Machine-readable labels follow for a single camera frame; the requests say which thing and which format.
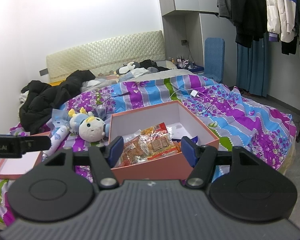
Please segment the white and blue plush toy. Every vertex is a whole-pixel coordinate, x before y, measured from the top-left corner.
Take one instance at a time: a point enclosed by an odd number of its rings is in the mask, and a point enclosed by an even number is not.
[[[97,142],[105,136],[109,137],[109,124],[94,117],[93,113],[88,112],[82,107],[80,113],[76,114],[74,109],[69,111],[70,127],[74,133],[79,133],[79,136],[87,142]]]

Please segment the bed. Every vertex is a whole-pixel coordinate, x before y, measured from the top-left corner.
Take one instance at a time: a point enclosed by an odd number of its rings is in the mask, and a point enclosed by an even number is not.
[[[139,33],[96,41],[47,56],[51,81],[64,79],[76,69],[90,69],[96,76],[112,71],[130,61],[145,59],[165,60],[161,31]],[[195,89],[206,98],[189,96],[187,90]],[[295,155],[296,127],[290,114],[244,98],[236,87],[230,90],[223,84],[184,70],[168,70],[146,74],[97,90],[83,92],[63,104],[61,109],[87,111],[103,105],[107,114],[179,100],[220,138],[219,150],[231,151],[235,145],[243,146],[258,158],[285,173]],[[20,126],[11,129],[13,134],[26,135]],[[91,143],[69,133],[59,148],[71,147],[74,151],[87,150]],[[75,171],[92,181],[87,166],[77,166]],[[216,169],[214,178],[229,171],[229,166]],[[13,180],[0,179],[0,222],[10,225],[13,215],[6,192]]]

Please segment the plush toy's yellow horn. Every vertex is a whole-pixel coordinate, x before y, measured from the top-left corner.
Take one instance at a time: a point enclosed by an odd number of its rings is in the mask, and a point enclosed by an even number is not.
[[[69,116],[70,117],[73,117],[75,115],[75,111],[74,109],[71,109],[69,112],[68,112]]]
[[[89,117],[86,119],[86,122],[91,122],[91,121],[93,121],[93,119],[95,119],[94,116],[89,116]]]
[[[80,109],[80,113],[81,114],[87,114],[87,111],[86,111],[86,109],[84,109],[83,107]]]

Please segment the wardrobe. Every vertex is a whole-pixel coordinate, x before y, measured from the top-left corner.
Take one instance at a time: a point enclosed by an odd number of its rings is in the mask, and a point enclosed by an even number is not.
[[[236,29],[230,20],[218,16],[217,0],[160,0],[166,58],[183,56],[204,66],[204,41],[225,40],[223,83],[234,86],[237,78]]]

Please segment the black circular disc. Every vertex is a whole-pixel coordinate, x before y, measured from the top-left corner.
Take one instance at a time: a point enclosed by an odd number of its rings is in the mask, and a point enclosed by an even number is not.
[[[70,169],[49,169],[49,174],[27,173],[8,191],[17,217],[36,222],[65,220],[85,209],[94,197],[91,183]]]
[[[211,184],[209,195],[224,213],[252,222],[286,218],[297,200],[290,180],[261,166],[242,166],[219,177]]]

